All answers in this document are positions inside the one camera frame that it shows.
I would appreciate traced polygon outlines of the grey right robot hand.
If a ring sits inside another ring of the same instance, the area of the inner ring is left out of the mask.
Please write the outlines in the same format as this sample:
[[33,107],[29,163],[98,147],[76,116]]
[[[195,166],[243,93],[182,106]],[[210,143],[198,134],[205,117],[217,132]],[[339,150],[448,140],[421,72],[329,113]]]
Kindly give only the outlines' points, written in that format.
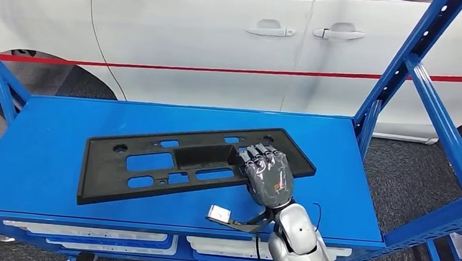
[[276,209],[291,202],[294,178],[284,153],[272,145],[255,144],[238,155],[249,181],[249,192],[257,204]]

